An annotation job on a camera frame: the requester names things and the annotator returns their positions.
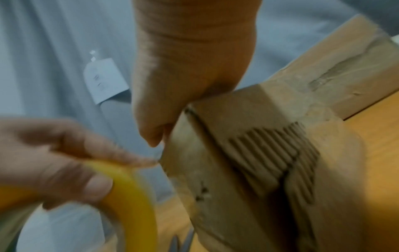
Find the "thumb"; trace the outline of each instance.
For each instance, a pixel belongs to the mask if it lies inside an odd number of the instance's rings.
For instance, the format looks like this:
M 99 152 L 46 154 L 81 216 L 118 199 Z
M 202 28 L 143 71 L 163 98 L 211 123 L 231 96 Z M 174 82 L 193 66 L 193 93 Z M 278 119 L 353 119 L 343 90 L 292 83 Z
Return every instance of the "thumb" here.
M 51 152 L 31 152 L 9 174 L 9 182 L 62 200 L 95 203 L 111 190 L 112 179 L 83 162 Z

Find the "paper tag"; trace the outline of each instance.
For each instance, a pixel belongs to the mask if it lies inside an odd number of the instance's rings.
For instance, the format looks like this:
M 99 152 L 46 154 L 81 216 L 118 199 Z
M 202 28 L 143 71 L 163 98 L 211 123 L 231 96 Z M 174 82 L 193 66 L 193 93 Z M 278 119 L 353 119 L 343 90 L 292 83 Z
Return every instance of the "paper tag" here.
M 84 81 L 95 104 L 129 89 L 113 59 L 90 62 L 83 71 Z

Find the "fingernail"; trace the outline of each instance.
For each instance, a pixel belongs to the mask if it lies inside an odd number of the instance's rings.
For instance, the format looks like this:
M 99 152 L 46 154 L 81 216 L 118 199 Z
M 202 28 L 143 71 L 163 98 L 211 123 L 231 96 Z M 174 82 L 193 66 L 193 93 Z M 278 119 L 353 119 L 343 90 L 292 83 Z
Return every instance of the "fingernail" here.
M 85 200 L 90 202 L 100 201 L 111 191 L 112 185 L 111 178 L 97 174 L 86 184 L 83 196 Z

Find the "scissors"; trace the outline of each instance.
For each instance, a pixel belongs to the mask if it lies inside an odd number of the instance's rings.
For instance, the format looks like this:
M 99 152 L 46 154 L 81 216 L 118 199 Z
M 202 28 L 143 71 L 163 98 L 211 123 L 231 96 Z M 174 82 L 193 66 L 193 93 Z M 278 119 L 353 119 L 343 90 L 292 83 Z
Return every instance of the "scissors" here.
M 170 242 L 170 247 L 168 252 L 189 252 L 192 244 L 192 239 L 194 238 L 194 229 L 191 228 L 188 232 L 182 246 L 179 249 L 179 237 L 177 235 L 173 236 Z
M 113 179 L 111 192 L 95 208 L 112 223 L 118 237 L 117 252 L 156 252 L 157 224 L 148 187 L 129 169 L 104 161 L 85 161 Z M 0 186 L 0 252 L 7 251 L 32 212 L 46 198 L 36 192 Z

